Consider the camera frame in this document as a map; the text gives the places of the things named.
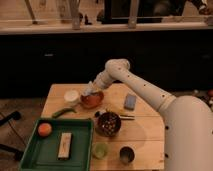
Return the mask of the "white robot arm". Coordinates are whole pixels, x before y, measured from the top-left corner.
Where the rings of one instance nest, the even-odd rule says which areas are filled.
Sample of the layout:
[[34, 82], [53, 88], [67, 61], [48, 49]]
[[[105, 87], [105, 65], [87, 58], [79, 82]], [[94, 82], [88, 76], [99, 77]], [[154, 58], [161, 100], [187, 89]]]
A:
[[93, 81], [107, 89], [121, 81], [157, 111], [164, 122], [164, 171], [213, 171], [213, 112], [201, 99], [179, 96], [132, 74], [129, 61], [111, 59]]

